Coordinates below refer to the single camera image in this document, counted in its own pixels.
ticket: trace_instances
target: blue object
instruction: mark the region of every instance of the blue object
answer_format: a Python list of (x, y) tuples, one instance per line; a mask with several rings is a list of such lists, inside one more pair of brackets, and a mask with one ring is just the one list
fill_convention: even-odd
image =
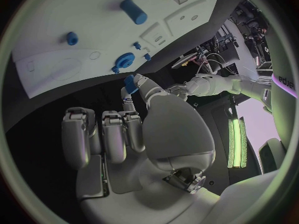
[(120, 68), (127, 68), (130, 65), (133, 64), (133, 61), (135, 60), (135, 56), (133, 53), (125, 53), (124, 55), (121, 55), (119, 58), (117, 58), (115, 62), (115, 66), (112, 68), (112, 71), (115, 74), (118, 74), (120, 71)]
[(69, 32), (67, 35), (66, 35), (66, 40), (67, 40), (67, 43), (70, 45), (70, 46), (73, 46), (73, 45), (76, 45), (77, 42), (78, 42), (78, 36), (75, 32)]
[(148, 15), (132, 0), (122, 1), (120, 7), (137, 25), (144, 23), (148, 18)]
[(140, 46), (139, 42), (135, 42), (135, 43), (133, 44), (133, 46), (134, 46), (137, 50), (141, 50), (141, 46)]
[(145, 54), (145, 58), (146, 58), (147, 61), (150, 61), (150, 60), (151, 60), (151, 57), (150, 57), (150, 55), (149, 55), (148, 53)]
[(125, 78), (125, 84), (126, 84), (126, 90), (129, 95), (135, 93), (137, 90), (139, 90), (138, 87), (135, 86), (134, 84), (134, 76), (129, 75), (128, 77)]

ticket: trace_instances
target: white panel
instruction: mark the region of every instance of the white panel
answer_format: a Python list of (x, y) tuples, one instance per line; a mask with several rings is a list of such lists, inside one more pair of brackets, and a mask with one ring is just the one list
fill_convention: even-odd
[[(183, 34), (206, 23), (217, 0), (205, 0), (202, 3), (198, 3), (199, 0), (188, 0), (183, 5), (173, 0), (133, 0), (148, 15), (147, 21), (141, 25), (134, 24), (120, 9), (121, 1), (123, 0), (44, 0), (36, 7), (24, 24), (21, 36), (12, 51), (20, 79), (30, 97), (75, 81), (114, 74), (111, 68), (116, 59), (127, 52), (134, 53), (135, 61), (130, 67), (120, 69), (120, 72), (135, 71), (146, 62), (145, 54), (154, 56)], [(177, 23), (174, 14), (182, 8), (186, 20)], [(199, 9), (200, 14), (189, 25), (187, 17), (191, 18), (195, 14), (193, 9)], [(173, 34), (165, 23), (165, 18), (170, 18), (170, 15), (174, 19), (170, 25)], [(165, 42), (162, 39), (158, 43), (153, 42), (150, 36), (155, 35), (151, 29), (157, 30), (166, 38)], [(66, 34), (70, 31), (75, 32), (79, 38), (78, 43), (73, 46), (66, 42)], [(140, 51), (133, 46), (136, 41), (142, 46)], [(101, 55), (97, 58), (97, 53), (91, 55), (91, 52), (83, 50), (100, 51)], [(80, 72), (76, 73), (77, 69), (79, 70), (77, 65), (76, 69), (71, 69), (76, 73), (71, 78), (63, 81), (51, 78), (46, 79), (47, 82), (41, 82), (42, 79), (49, 78), (51, 69), (59, 72), (63, 65), (58, 63), (69, 58), (81, 62)]]

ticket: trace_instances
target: purple light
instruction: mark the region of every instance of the purple light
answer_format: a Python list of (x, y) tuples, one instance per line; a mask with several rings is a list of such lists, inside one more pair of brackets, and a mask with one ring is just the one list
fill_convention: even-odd
[(281, 83), (275, 76), (272, 74), (272, 81), (278, 85), (280, 88), (282, 88), (284, 91), (288, 92), (290, 95), (294, 96), (296, 99), (298, 99), (298, 96), (296, 94), (296, 91), (292, 90), (290, 87), (284, 85)]

